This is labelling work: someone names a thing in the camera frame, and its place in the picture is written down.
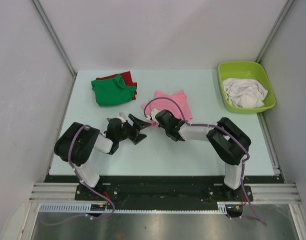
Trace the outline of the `green plastic basin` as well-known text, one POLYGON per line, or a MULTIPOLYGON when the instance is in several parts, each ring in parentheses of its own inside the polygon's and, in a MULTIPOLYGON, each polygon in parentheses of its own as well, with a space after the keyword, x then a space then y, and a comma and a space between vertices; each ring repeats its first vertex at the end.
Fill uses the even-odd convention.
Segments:
POLYGON ((273 108, 276 104, 276 98, 271 82, 264 68, 257 62, 238 60, 220 63, 218 66, 218 80, 224 105, 230 112, 239 114, 262 113, 273 108), (229 78, 257 80, 268 91, 267 96, 263 100, 264 105, 261 107, 242 108, 230 104, 223 86, 223 81, 229 78))

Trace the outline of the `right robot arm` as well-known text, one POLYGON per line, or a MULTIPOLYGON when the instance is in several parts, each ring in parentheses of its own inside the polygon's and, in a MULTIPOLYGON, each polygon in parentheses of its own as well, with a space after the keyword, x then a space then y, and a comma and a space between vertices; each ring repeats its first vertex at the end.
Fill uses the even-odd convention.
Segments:
POLYGON ((165 130, 173 141, 209 142, 225 162, 224 197, 236 200, 245 190, 245 162, 250 158, 250 138, 229 118, 223 117, 216 124, 189 123, 176 118, 168 110, 153 109, 150 118, 165 130))

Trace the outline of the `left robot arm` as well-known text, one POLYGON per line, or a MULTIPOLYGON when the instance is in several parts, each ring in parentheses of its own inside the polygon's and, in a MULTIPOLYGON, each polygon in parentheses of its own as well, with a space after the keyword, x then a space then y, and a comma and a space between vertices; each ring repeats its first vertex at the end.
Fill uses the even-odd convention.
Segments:
POLYGON ((74 122, 55 143, 55 155, 72 167, 79 181, 87 186, 86 194, 93 200, 102 197, 103 187, 98 184, 100 175, 91 166, 91 153, 96 150, 113 155, 118 150, 120 142, 130 140, 136 145, 147 137, 140 131, 150 127, 151 123, 132 114, 129 114, 128 118, 132 123, 129 123, 121 112, 117 117, 108 118, 105 132, 74 122))

